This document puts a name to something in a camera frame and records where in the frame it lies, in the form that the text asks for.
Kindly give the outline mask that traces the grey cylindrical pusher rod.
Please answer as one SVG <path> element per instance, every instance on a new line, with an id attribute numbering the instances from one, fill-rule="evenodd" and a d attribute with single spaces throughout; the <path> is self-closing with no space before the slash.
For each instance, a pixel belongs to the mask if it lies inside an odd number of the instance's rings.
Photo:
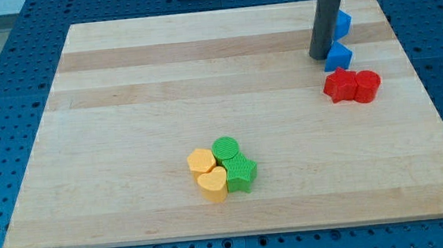
<path id="1" fill-rule="evenodd" d="M 309 55 L 325 60 L 333 44 L 341 0 L 317 0 Z"/>

